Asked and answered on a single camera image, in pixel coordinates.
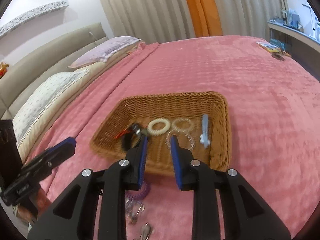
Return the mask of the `person left hand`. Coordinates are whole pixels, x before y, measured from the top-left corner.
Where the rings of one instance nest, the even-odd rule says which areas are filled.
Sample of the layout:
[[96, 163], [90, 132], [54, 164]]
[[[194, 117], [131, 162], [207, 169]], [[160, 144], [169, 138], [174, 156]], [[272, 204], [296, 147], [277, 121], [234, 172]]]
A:
[[16, 217], [30, 224], [34, 224], [52, 202], [47, 198], [44, 189], [40, 188], [37, 194], [31, 197], [31, 204], [36, 207], [37, 215], [34, 215], [28, 208], [18, 205], [16, 207]]

